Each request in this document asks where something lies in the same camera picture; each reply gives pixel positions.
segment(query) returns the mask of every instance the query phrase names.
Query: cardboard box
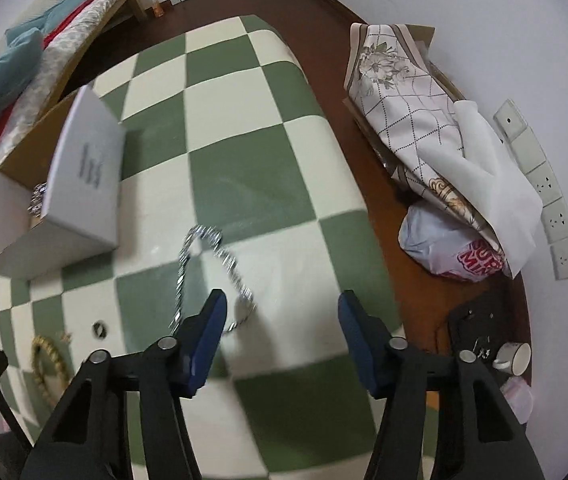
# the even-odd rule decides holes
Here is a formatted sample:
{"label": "cardboard box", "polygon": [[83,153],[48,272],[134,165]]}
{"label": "cardboard box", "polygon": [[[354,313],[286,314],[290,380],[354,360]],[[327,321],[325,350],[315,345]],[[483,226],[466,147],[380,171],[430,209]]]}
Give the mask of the cardboard box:
{"label": "cardboard box", "polygon": [[[0,275],[30,280],[116,248],[125,135],[87,86],[26,134],[0,165]],[[43,182],[33,221],[30,198]]]}

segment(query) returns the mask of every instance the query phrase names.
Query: wooden floor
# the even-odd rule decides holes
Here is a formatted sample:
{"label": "wooden floor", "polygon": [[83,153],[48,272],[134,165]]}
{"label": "wooden floor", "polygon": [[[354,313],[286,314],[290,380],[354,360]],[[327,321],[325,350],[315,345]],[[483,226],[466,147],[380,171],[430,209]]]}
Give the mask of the wooden floor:
{"label": "wooden floor", "polygon": [[[91,81],[109,67],[160,41],[242,14],[256,14],[273,25],[300,61],[363,193],[371,224],[384,251],[408,339],[430,351],[445,351],[448,342],[442,326],[448,312],[488,286],[503,285],[504,279],[496,276],[469,284],[436,278],[399,248],[397,234],[406,213],[405,205],[396,198],[394,184],[341,102],[346,97],[343,80],[349,59],[350,20],[325,0],[187,0],[171,7],[162,18],[142,24],[128,20],[97,38],[67,90]],[[523,290],[518,295],[524,301]],[[526,337],[525,302],[523,305],[517,316],[523,340],[530,342],[530,335]]]}

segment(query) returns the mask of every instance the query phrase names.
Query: silver bolt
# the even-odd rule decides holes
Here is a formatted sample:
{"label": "silver bolt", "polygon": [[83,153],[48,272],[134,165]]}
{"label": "silver bolt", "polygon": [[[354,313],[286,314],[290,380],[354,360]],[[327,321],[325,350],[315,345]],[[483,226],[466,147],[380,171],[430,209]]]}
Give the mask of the silver bolt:
{"label": "silver bolt", "polygon": [[108,352],[105,350],[96,350],[90,354],[89,360],[91,363],[99,364],[104,362],[108,358]]}
{"label": "silver bolt", "polygon": [[408,348],[408,341],[403,337],[392,337],[389,344],[395,350],[406,350]]}
{"label": "silver bolt", "polygon": [[159,341],[157,341],[157,346],[162,350],[170,350],[176,344],[177,340],[169,335],[167,335],[166,337],[162,337]]}
{"label": "silver bolt", "polygon": [[477,359],[477,356],[470,350],[462,350],[459,352],[459,358],[465,363],[473,363]]}

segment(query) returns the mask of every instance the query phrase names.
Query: white mug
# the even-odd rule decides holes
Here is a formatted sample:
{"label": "white mug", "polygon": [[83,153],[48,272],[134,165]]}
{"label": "white mug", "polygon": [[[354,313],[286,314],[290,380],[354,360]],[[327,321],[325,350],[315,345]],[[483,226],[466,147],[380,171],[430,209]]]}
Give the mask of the white mug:
{"label": "white mug", "polygon": [[528,343],[504,343],[493,361],[493,368],[510,375],[522,375],[530,362]]}

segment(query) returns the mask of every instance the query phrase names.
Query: checkered tablecloth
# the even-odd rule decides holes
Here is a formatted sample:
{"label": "checkered tablecloth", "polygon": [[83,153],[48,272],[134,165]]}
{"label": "checkered tablecloth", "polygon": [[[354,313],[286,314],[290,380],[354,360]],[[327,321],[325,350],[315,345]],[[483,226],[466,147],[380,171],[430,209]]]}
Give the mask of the checkered tablecloth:
{"label": "checkered tablecloth", "polygon": [[[132,56],[94,90],[128,131],[120,246],[30,283],[0,277],[9,362],[0,383],[20,423],[36,439],[49,415],[33,381],[33,337],[50,336],[75,371],[98,348],[144,350],[168,333],[185,234],[214,225],[258,308],[222,338],[206,385],[183,400],[203,476],[363,478],[383,402],[357,380],[337,321],[339,292],[353,288],[390,330],[400,320],[362,196],[291,51],[256,16],[231,18]],[[213,287],[233,305],[219,261],[198,249],[186,314]],[[425,470],[436,414],[428,409]],[[129,437],[143,479],[136,394]]]}

